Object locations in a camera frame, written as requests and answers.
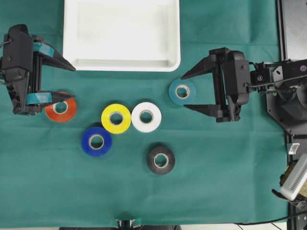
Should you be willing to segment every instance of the tape roll hole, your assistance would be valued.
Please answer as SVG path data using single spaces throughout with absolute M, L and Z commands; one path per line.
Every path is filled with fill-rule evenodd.
M 52 108 L 56 114 L 61 115 L 67 112 L 68 104 L 67 102 L 58 102 L 58 103 L 53 104 Z
M 140 113 L 140 120 L 145 123 L 148 124 L 150 122 L 152 122 L 153 120 L 153 113 L 149 110 L 144 110 Z
M 169 159 L 168 156 L 164 153 L 158 153 L 157 155 L 155 155 L 154 159 L 153 159 L 154 165 L 159 168 L 159 169 L 163 169 L 166 166 L 168 166 L 169 163 Z
M 120 125 L 123 122 L 123 114 L 120 112 L 114 112 L 110 116 L 110 122 L 115 126 Z
M 190 95 L 190 89 L 186 85 L 179 85 L 176 87 L 176 96 L 179 99 L 187 99 Z
M 90 137 L 90 139 L 88 140 L 88 143 L 91 149 L 99 150 L 104 146 L 105 140 L 101 135 L 95 134 Z

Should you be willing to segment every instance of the green cloth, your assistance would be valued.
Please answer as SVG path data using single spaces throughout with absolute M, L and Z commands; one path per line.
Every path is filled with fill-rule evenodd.
M 62 50 L 62 0 L 1 0 L 0 8 L 0 36 L 24 23 Z M 178 107 L 168 96 L 170 83 L 210 49 L 226 46 L 250 61 L 278 61 L 275 0 L 181 0 L 180 17 L 182 61 L 174 72 L 43 67 L 42 90 L 76 94 L 78 111 L 68 123 L 54 123 L 44 113 L 13 115 L 6 89 L 0 90 L 0 227 L 101 227 L 115 226 L 115 219 L 253 222 L 286 215 L 286 202 L 271 193 L 286 167 L 283 131 L 266 113 L 265 96 L 253 93 L 242 119 L 227 124 Z M 192 81 L 195 103 L 213 104 L 211 75 Z M 107 105 L 122 103 L 132 111 L 143 101 L 161 109 L 156 131 L 131 126 L 112 135 L 110 152 L 98 159 L 82 151 L 82 133 L 100 123 Z M 157 143 L 176 157 L 164 176 L 146 164 Z

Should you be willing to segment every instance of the teal strap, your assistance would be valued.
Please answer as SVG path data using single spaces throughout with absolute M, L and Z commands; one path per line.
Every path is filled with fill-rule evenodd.
M 34 42 L 33 43 L 33 52 L 40 52 L 42 54 L 45 54 L 45 55 L 53 58 L 54 48 L 46 45 L 45 43 Z
M 37 92 L 27 94 L 26 104 L 52 103 L 52 94 L 50 92 Z

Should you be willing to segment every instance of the screw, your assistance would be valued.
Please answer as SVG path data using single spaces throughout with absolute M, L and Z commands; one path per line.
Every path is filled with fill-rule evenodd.
M 305 72 L 305 71 L 307 70 L 307 66 L 302 65 L 299 69 L 300 69 L 302 72 Z
M 259 76 L 257 77 L 257 81 L 262 81 L 262 80 L 263 80 L 263 76 L 259 75 Z

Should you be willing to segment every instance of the electrical tape roll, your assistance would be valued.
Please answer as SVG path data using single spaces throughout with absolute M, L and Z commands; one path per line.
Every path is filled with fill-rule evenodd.
M 186 90 L 187 95 L 185 97 L 180 97 L 177 90 L 183 88 Z M 169 86 L 169 97 L 177 105 L 183 106 L 184 104 L 191 104 L 196 98 L 196 88 L 195 85 L 190 80 L 174 80 Z
M 156 160 L 158 156 L 165 158 L 165 164 L 159 165 Z M 176 163 L 173 152 L 164 146 L 157 146 L 153 148 L 147 155 L 147 165 L 149 169 L 158 175 L 164 175 L 173 170 Z
M 91 142 L 94 137 L 102 139 L 100 147 L 93 147 Z M 102 127 L 92 127 L 83 133 L 81 146 L 83 151 L 91 157 L 100 157 L 106 155 L 112 146 L 111 134 Z
M 111 122 L 111 116 L 113 114 L 120 114 L 122 116 L 122 122 L 118 125 Z M 131 124 L 130 111 L 122 104 L 111 104 L 101 114 L 101 123 L 103 127 L 113 134 L 124 133 Z
M 141 115 L 143 113 L 149 113 L 152 117 L 151 121 L 145 123 L 141 120 Z M 132 111 L 131 120 L 133 126 L 140 132 L 149 133 L 156 130 L 161 124 L 161 111 L 153 103 L 143 102 L 138 104 Z
M 64 101 L 64 103 L 66 104 L 66 110 L 62 113 L 58 113 L 56 111 L 57 103 L 45 107 L 46 115 L 49 117 L 50 120 L 59 123 L 65 123 L 73 119 L 73 117 L 76 115 L 77 112 L 77 103 L 75 99 L 70 98 Z

